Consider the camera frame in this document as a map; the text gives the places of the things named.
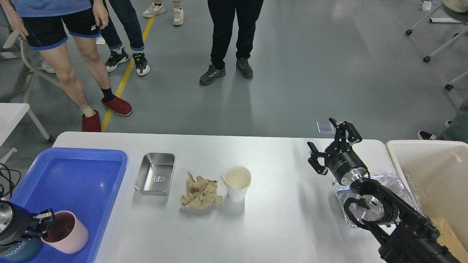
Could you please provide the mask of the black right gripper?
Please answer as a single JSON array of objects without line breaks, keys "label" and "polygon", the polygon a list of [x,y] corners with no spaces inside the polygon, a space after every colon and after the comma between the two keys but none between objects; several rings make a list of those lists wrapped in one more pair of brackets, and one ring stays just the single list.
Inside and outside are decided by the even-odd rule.
[{"label": "black right gripper", "polygon": [[[352,123],[334,118],[329,118],[329,121],[336,129],[334,141],[325,152],[319,152],[314,143],[308,141],[310,157],[307,161],[317,174],[326,175],[329,170],[340,185],[349,186],[368,174],[367,166],[352,149],[363,138]],[[319,158],[324,158],[325,166],[318,162]]]}]

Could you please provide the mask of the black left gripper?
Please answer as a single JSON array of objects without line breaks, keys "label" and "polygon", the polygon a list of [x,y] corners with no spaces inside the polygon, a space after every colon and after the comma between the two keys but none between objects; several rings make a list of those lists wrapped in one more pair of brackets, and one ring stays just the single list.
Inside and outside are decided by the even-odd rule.
[{"label": "black left gripper", "polygon": [[47,238],[48,231],[55,223],[52,209],[33,214],[9,201],[1,201],[0,213],[0,243],[2,246],[30,237]]}]

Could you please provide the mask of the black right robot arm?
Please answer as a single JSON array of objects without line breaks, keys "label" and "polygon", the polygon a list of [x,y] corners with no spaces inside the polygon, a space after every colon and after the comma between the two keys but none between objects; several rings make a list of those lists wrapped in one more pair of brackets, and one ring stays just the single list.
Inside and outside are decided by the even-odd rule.
[{"label": "black right robot arm", "polygon": [[439,230],[428,217],[373,179],[352,146],[362,141],[355,126],[329,118],[334,140],[324,152],[313,142],[309,164],[321,175],[331,172],[337,183],[352,195],[344,200],[344,213],[358,228],[376,238],[380,257],[387,263],[458,263],[446,246],[438,243]]}]

